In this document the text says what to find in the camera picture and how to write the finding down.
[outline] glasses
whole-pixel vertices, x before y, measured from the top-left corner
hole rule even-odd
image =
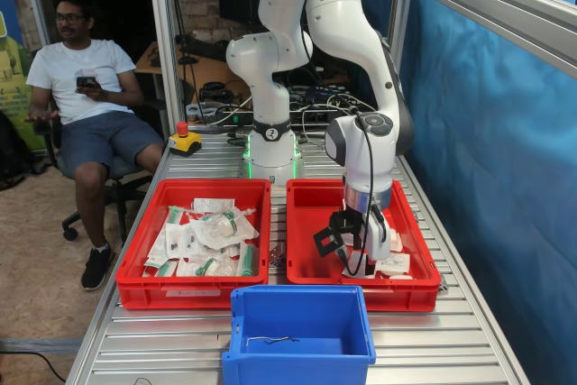
[[[78,14],[56,14],[56,23],[64,23],[66,20],[68,24],[76,24],[83,18],[83,15]]]

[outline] man's leg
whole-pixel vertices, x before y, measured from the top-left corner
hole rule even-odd
[[[136,164],[154,174],[162,159],[162,146],[159,143],[149,144],[136,155]]]
[[[114,119],[116,127],[113,126],[111,139],[114,153],[154,174],[162,159],[164,141],[150,125],[133,114],[117,112]]]
[[[74,172],[76,206],[87,230],[88,238],[96,248],[106,245],[105,240],[105,183],[107,168],[99,162],[85,162]]]
[[[78,212],[94,245],[80,280],[84,290],[96,290],[104,284],[113,257],[104,235],[105,182],[113,160],[108,130],[106,114],[62,127],[62,166],[74,174]]]

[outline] desk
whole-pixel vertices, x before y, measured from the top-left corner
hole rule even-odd
[[[163,87],[161,83],[157,83],[158,75],[162,75],[161,67],[153,67],[151,62],[154,59],[152,52],[156,49],[158,53],[159,44],[155,41],[150,47],[143,53],[138,62],[136,62],[135,72],[148,73],[154,75],[154,86],[157,92],[162,90]],[[182,58],[182,51],[180,47],[176,47],[177,61]],[[206,82],[209,81],[220,81],[222,83],[232,82],[226,87],[234,92],[235,95],[240,95],[244,101],[250,94],[251,90],[244,83],[244,81],[234,74],[226,62],[221,62],[220,60],[214,60],[209,58],[204,58],[202,56],[192,55],[195,59],[198,59],[198,63],[193,65],[195,69],[195,77],[197,79],[197,85],[200,89]],[[184,74],[182,71],[182,65],[177,65],[177,71],[179,72],[179,77],[181,80],[184,79]],[[190,73],[190,67],[187,66],[187,82],[190,86],[194,86],[194,81],[192,79],[192,74]]]

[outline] red button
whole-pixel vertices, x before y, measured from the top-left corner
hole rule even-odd
[[[177,123],[177,134],[180,137],[186,137],[188,135],[188,123],[187,122],[178,122]]]

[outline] yellow poster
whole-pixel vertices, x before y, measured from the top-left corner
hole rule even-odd
[[[32,96],[32,89],[26,86],[31,58],[14,39],[21,40],[22,35],[11,3],[12,0],[0,0],[0,9],[3,9],[0,10],[0,110],[8,116],[28,147],[35,151],[44,149],[44,141],[24,121]]]

